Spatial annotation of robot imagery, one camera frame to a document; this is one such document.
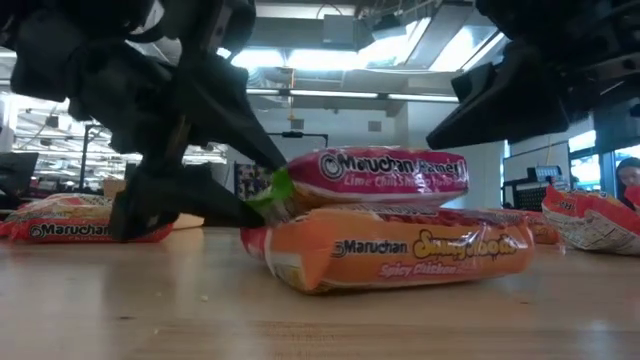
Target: table surface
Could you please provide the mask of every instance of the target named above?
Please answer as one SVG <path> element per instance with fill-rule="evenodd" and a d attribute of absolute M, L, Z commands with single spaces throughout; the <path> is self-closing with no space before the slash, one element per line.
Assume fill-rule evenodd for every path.
<path fill-rule="evenodd" d="M 228 229 L 0 249 L 0 357 L 640 359 L 640 261 L 541 247 L 524 274 L 299 294 Z"/>

